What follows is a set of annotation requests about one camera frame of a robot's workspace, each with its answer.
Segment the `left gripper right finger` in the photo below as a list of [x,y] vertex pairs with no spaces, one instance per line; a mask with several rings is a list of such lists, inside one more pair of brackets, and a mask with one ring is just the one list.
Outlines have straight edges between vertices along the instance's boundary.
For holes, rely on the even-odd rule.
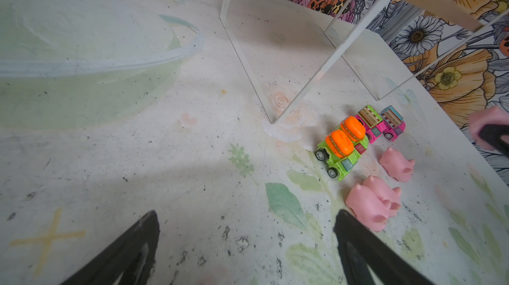
[[382,284],[432,283],[347,210],[337,214],[334,233],[347,284],[374,284],[373,275]]

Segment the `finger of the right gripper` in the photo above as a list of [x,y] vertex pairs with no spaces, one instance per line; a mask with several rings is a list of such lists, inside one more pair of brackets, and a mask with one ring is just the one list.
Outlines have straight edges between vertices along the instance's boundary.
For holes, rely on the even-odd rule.
[[505,157],[508,157],[508,126],[488,124],[481,129],[479,137]]

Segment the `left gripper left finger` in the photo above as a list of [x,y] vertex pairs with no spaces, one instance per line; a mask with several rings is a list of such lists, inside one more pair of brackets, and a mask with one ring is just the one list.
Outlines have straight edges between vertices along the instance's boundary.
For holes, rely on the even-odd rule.
[[158,216],[151,210],[63,284],[146,284],[159,236]]

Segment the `pink pig toy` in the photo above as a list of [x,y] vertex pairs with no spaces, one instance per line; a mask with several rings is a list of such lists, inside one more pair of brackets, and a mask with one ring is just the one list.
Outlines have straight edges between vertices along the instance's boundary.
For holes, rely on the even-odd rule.
[[468,116],[469,132],[477,145],[482,149],[494,151],[496,148],[484,139],[481,139],[480,133],[483,127],[487,125],[508,126],[508,112],[499,106],[477,111]]
[[363,185],[368,187],[375,196],[383,203],[388,210],[389,217],[395,217],[402,207],[401,194],[402,189],[400,187],[391,188],[381,178],[377,176],[369,176],[363,182]]
[[345,202],[355,217],[372,231],[382,231],[389,218],[388,208],[368,187],[356,184],[350,191]]
[[408,160],[400,151],[389,147],[379,159],[388,176],[399,182],[408,182],[414,173],[416,161]]

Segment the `green orange mixer truck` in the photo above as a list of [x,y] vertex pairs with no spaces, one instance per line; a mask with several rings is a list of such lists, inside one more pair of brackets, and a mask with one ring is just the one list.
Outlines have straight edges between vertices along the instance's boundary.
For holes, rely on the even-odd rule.
[[318,144],[314,153],[319,161],[327,164],[327,173],[342,181],[358,163],[361,155],[343,130],[334,130]]
[[365,127],[355,116],[345,118],[339,128],[352,141],[359,155],[362,155],[368,149],[369,140]]

